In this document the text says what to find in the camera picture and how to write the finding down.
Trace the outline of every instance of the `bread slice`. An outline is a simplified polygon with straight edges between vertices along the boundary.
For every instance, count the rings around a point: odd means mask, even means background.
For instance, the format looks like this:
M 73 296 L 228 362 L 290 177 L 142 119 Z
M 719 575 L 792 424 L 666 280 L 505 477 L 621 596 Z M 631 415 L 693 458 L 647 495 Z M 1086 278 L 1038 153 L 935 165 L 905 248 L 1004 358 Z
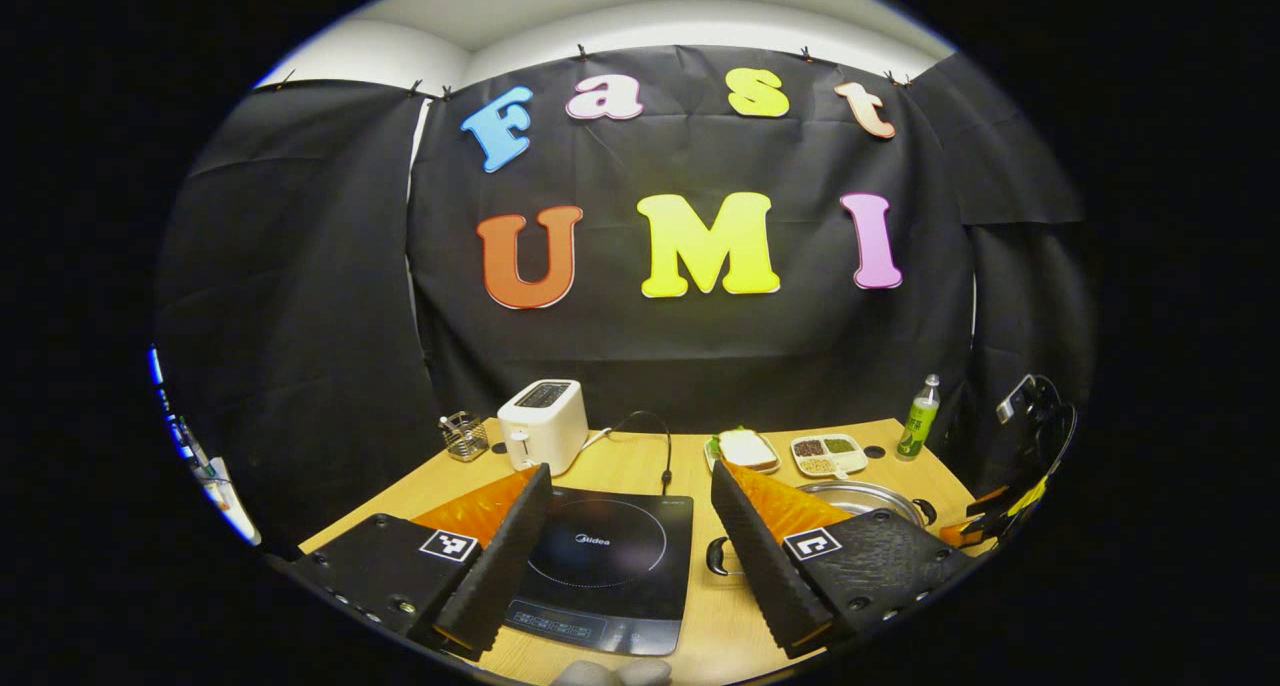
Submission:
M 769 444 L 750 427 L 736 427 L 718 434 L 721 457 L 751 471 L 769 471 L 778 466 L 778 457 Z

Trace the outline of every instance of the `green bottle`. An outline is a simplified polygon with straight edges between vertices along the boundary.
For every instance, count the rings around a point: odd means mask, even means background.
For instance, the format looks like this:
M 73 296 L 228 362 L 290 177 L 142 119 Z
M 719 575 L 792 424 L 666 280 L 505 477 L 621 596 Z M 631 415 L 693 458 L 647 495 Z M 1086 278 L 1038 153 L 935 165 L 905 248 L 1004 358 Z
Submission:
M 929 372 L 924 380 L 924 387 L 915 399 L 911 401 L 911 412 L 906 416 L 906 427 L 902 427 L 902 436 L 897 442 L 897 458 L 911 461 L 920 454 L 924 448 L 924 439 L 929 436 L 929 427 L 933 426 L 933 417 L 938 413 L 938 376 Z

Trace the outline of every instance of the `induction cooktop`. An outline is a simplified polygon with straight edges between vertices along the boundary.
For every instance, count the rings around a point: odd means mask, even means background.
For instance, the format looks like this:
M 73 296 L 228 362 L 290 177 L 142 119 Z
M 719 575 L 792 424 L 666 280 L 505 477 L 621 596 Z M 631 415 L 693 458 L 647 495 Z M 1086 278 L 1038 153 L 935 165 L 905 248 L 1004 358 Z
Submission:
M 504 623 L 586 649 L 676 650 L 694 500 L 557 486 Z

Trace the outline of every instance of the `white toaster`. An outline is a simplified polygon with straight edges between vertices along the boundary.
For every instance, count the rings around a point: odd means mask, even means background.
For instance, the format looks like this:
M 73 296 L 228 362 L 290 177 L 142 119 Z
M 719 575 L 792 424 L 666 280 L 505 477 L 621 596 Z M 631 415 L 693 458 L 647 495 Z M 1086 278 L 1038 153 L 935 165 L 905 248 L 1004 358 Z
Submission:
M 498 421 L 512 468 L 545 463 L 552 476 L 559 476 L 586 443 L 582 385 L 568 379 L 532 381 L 498 410 Z

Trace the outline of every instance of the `pan handle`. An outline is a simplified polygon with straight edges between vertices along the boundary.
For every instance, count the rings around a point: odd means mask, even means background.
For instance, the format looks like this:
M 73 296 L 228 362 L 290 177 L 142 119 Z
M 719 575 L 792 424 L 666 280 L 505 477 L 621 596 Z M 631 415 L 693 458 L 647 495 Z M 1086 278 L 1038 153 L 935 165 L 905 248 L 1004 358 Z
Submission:
M 925 526 L 932 526 L 933 522 L 937 521 L 938 509 L 933 508 L 933 504 L 924 499 L 911 499 L 911 503 L 920 507 L 920 513 L 924 514 L 924 518 L 928 518 L 928 521 L 924 522 Z
M 724 571 L 724 541 L 728 536 L 721 536 L 707 544 L 707 568 L 719 576 L 740 576 L 742 571 Z

